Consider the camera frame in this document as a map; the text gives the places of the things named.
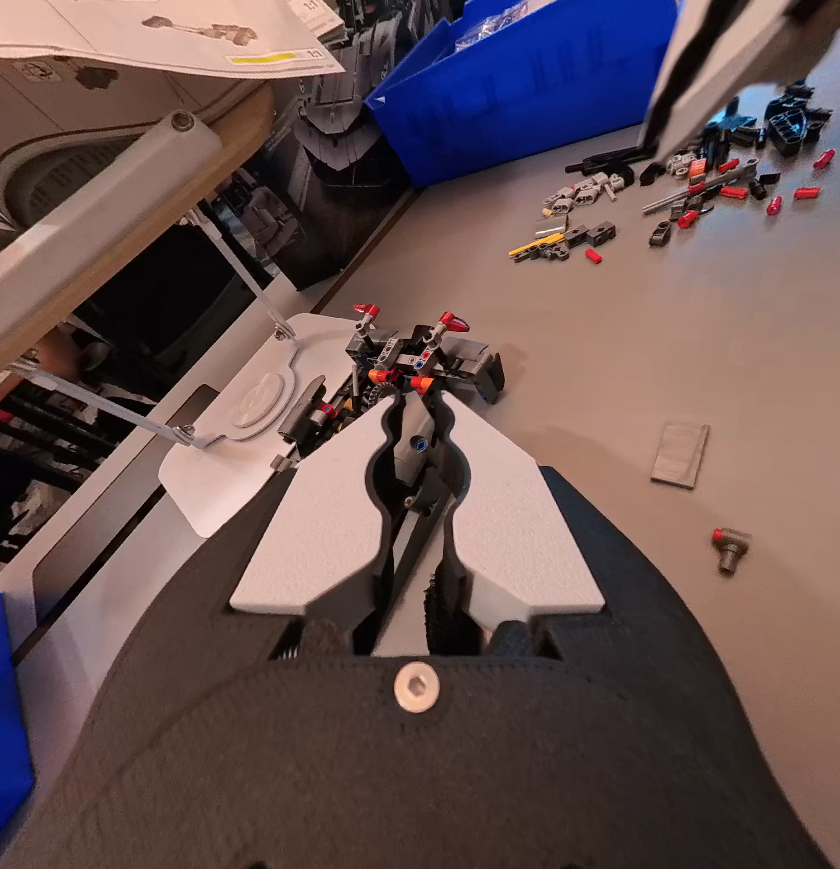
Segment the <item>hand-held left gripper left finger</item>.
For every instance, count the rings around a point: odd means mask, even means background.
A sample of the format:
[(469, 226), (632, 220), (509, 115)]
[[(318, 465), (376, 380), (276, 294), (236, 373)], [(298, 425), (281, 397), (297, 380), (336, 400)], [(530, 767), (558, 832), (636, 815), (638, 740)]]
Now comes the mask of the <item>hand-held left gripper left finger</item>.
[(233, 610), (330, 621), (347, 636), (375, 612), (405, 489), (394, 458), (404, 404), (387, 395), (299, 462)]

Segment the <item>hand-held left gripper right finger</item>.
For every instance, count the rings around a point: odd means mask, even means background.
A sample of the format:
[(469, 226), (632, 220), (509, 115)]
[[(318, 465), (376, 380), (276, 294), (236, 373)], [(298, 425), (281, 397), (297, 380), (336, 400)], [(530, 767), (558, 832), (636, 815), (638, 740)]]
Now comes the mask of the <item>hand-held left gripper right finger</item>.
[(599, 614), (605, 599), (536, 461), (450, 393), (433, 402), (452, 503), (430, 579), (430, 648), (548, 616)]

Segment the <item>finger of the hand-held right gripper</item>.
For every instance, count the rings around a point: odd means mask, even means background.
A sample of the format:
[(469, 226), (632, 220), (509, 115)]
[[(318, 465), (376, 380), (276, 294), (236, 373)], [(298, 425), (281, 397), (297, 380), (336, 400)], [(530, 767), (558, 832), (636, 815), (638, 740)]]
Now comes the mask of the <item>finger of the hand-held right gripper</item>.
[(712, 49), (739, 14), (738, 1), (682, 2), (644, 118), (644, 149), (665, 152), (663, 138), (675, 104), (697, 80)]
[(697, 80), (675, 104), (663, 138), (664, 162), (710, 117), (752, 84), (805, 78), (840, 30), (840, 1), (738, 1), (740, 14), (712, 49)]

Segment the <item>dark grey lego tile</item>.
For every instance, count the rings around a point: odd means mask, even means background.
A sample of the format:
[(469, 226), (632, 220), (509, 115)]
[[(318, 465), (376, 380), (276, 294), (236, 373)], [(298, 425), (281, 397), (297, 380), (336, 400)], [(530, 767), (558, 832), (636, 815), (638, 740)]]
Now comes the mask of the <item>dark grey lego tile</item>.
[(708, 424), (667, 421), (658, 443), (650, 480), (694, 490), (710, 431)]

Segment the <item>grey lego connector piece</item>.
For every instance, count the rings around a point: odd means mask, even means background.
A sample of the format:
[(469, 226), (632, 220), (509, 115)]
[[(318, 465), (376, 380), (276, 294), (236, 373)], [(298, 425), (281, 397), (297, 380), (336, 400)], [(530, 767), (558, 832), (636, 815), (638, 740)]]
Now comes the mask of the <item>grey lego connector piece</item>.
[(749, 551), (752, 535), (733, 528), (723, 527), (727, 532), (725, 544), (714, 545), (718, 552), (718, 570), (727, 577), (731, 577), (737, 571), (740, 560)]

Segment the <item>partly built lego car model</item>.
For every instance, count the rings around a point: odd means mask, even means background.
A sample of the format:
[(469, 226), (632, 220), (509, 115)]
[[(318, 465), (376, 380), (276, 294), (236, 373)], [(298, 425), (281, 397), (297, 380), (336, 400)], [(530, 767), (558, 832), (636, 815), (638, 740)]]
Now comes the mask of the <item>partly built lego car model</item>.
[(450, 387), (467, 387), (469, 393), (494, 403), (504, 386), (500, 357), (487, 344), (465, 338), (469, 324), (445, 312), (431, 325), (418, 325), (409, 334), (378, 330), (379, 308), (356, 305), (355, 335), (346, 347), (351, 361), (349, 377), (329, 394), (324, 377), (306, 387), (291, 410), (281, 433), (296, 449), (297, 459), (279, 472), (289, 484), (303, 459), (347, 429), (389, 394), (404, 398), (402, 434), (394, 448), (397, 479), (405, 485), (394, 514), (391, 556), (382, 594), (376, 599), (378, 614), (387, 609), (400, 588), (400, 563), (418, 535), (416, 525), (446, 500), (444, 484), (436, 470), (440, 453), (435, 432), (433, 402)]

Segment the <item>pile of lego pieces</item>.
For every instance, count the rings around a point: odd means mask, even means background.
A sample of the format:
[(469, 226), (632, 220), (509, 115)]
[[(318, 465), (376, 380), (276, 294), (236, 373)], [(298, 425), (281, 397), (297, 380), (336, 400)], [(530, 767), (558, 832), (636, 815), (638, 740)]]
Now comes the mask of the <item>pile of lego pieces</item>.
[(598, 249), (616, 238), (617, 226), (610, 220), (591, 227), (578, 223), (580, 211), (663, 178), (674, 181), (675, 190), (641, 208), (642, 216), (661, 218), (650, 232), (650, 248), (664, 248), (675, 231), (694, 227), (717, 200), (759, 203), (768, 218), (780, 216), (787, 203), (816, 201), (822, 188), (814, 182), (788, 193), (781, 189), (783, 169), (802, 153), (812, 159), (833, 119), (834, 110), (816, 103), (815, 93), (806, 81), (795, 81), (760, 115), (741, 113), (736, 96), (661, 161), (654, 159), (655, 147), (634, 146), (567, 166), (566, 173), (580, 176), (545, 198), (533, 239), (509, 251), (509, 260), (566, 262), (573, 249), (584, 247), (586, 258), (600, 264)]

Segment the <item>white instruction booklet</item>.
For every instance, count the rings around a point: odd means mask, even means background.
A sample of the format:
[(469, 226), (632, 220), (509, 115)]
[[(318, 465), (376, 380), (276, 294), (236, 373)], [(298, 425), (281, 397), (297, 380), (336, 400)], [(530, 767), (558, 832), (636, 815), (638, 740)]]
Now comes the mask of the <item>white instruction booklet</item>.
[(340, 74), (327, 2), (0, 1), (0, 245), (176, 110)]

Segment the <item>dark printed lego box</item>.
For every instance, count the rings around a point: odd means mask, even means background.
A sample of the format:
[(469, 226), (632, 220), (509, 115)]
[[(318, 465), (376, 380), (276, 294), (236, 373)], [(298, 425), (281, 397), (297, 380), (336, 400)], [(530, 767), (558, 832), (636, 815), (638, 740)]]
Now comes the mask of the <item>dark printed lego box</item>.
[(411, 186), (366, 98), (463, 2), (290, 2), (343, 68), (273, 83), (270, 136), (209, 204), (252, 275), (337, 277)]

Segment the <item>grey flat board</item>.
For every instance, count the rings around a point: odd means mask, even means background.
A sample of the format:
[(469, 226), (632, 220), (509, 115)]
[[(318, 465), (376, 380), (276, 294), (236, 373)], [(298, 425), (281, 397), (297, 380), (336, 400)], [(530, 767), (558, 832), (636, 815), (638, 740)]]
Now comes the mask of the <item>grey flat board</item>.
[(158, 472), (171, 448), (165, 438), (136, 430), (33, 538), (26, 626), (53, 624), (87, 588), (102, 601), (123, 601), (107, 587), (166, 560), (181, 563), (199, 537), (165, 493)]

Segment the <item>clear plastic bags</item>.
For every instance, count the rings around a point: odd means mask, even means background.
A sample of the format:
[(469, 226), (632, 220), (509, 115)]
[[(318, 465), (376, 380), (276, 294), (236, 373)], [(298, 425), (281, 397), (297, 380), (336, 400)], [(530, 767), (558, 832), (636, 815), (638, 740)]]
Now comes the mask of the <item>clear plastic bags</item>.
[(496, 15), (485, 17), (455, 40), (455, 52), (468, 49), (529, 14), (530, 1), (520, 1)]

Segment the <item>blue labelled plastic bin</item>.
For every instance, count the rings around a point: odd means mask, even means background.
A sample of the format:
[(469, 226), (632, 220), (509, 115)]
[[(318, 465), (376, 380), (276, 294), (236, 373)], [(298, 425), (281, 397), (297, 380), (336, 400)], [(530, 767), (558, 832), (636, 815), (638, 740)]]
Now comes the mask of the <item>blue labelled plastic bin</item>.
[(33, 764), (0, 592), (0, 833), (34, 787)]

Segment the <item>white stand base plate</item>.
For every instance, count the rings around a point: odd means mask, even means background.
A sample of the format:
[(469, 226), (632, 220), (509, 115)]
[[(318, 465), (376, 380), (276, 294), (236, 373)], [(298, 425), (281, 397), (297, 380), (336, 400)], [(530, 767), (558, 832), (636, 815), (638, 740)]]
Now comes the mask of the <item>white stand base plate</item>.
[(79, 396), (173, 443), (158, 478), (195, 532), (210, 537), (271, 475), (297, 459), (281, 433), (306, 387), (323, 376), (327, 387), (349, 377), (346, 353), (354, 321), (310, 313), (286, 318), (229, 248), (199, 208), (189, 212), (271, 321), (268, 338), (234, 375), (187, 434), (115, 407), (84, 389), (48, 375), (20, 356), (62, 314), (48, 314), (48, 302), (68, 290), (103, 255), (116, 254), (153, 218), (180, 185), (193, 180), (223, 151), (219, 136), (194, 114), (176, 110), (145, 133), (115, 162), (0, 253), (0, 371), (8, 370), (68, 396)]

